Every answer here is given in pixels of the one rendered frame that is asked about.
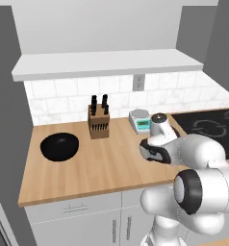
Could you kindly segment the black hob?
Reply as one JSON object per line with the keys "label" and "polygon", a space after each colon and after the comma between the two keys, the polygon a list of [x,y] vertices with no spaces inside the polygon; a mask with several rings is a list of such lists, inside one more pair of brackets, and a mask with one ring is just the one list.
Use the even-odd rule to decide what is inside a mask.
{"label": "black hob", "polygon": [[204,135],[220,143],[229,160],[229,109],[174,113],[172,117],[186,134]]}

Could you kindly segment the pale grey upper cabinet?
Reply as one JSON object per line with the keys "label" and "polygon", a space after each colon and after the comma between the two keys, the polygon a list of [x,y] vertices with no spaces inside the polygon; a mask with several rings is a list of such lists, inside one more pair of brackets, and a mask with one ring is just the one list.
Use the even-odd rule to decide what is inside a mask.
{"label": "pale grey upper cabinet", "polygon": [[172,49],[183,7],[218,0],[11,0],[21,52]]}

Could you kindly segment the large black bowl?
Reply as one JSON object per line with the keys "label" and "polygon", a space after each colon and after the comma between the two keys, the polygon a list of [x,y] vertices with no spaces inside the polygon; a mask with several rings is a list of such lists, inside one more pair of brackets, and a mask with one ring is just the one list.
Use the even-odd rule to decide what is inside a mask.
{"label": "large black bowl", "polygon": [[46,137],[40,144],[43,156],[52,161],[73,158],[79,149],[79,139],[70,133],[56,133]]}

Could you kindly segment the white wall shelf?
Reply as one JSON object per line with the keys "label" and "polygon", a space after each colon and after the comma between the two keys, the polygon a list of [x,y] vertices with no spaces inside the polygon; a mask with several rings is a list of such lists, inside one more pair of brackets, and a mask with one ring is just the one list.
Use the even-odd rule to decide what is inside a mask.
{"label": "white wall shelf", "polygon": [[198,71],[203,64],[177,49],[22,55],[15,82]]}

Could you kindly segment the wooden knife block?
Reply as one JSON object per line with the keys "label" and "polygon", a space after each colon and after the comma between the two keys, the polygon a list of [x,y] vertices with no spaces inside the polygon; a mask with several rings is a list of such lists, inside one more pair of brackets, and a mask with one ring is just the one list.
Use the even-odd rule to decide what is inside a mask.
{"label": "wooden knife block", "polygon": [[104,113],[100,104],[96,106],[95,115],[88,113],[89,134],[91,139],[107,138],[109,136],[110,115]]}

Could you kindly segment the narrow grey drawer front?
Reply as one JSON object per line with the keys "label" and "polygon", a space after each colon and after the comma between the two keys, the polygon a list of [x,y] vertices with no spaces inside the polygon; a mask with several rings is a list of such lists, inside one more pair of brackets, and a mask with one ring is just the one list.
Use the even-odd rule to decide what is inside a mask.
{"label": "narrow grey drawer front", "polygon": [[122,206],[124,208],[139,206],[140,196],[143,192],[143,188],[126,190],[122,192]]}

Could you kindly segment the grey cupboard door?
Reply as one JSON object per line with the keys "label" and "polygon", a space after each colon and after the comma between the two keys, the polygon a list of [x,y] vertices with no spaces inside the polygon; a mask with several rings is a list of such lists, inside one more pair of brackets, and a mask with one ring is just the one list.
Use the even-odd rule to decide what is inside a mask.
{"label": "grey cupboard door", "polygon": [[[127,217],[132,216],[130,240],[126,239]],[[141,206],[121,210],[120,246],[140,246],[144,237],[150,232],[154,216],[146,214]]]}
{"label": "grey cupboard door", "polygon": [[[116,244],[112,224],[117,220]],[[118,246],[119,211],[57,219],[32,225],[37,246]]]}

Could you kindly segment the wide grey drawer front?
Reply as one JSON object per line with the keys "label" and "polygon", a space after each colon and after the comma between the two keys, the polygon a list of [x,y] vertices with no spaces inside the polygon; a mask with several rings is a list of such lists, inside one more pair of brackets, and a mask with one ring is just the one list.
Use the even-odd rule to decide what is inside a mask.
{"label": "wide grey drawer front", "polygon": [[53,221],[96,212],[119,209],[121,206],[121,193],[115,192],[97,196],[89,196],[25,208],[31,224]]}

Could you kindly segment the grey wall socket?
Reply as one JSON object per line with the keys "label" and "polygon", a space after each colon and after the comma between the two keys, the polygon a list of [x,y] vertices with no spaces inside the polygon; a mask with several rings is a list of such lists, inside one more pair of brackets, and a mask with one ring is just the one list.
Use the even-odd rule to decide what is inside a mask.
{"label": "grey wall socket", "polygon": [[137,74],[133,77],[133,91],[144,90],[145,75]]}

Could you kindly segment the grey kitchen scale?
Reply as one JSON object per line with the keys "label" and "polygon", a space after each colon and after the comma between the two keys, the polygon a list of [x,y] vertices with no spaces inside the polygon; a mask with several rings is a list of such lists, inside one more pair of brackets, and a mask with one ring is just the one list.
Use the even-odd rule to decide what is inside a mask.
{"label": "grey kitchen scale", "polygon": [[150,133],[150,115],[147,110],[135,109],[130,111],[129,122],[138,135]]}

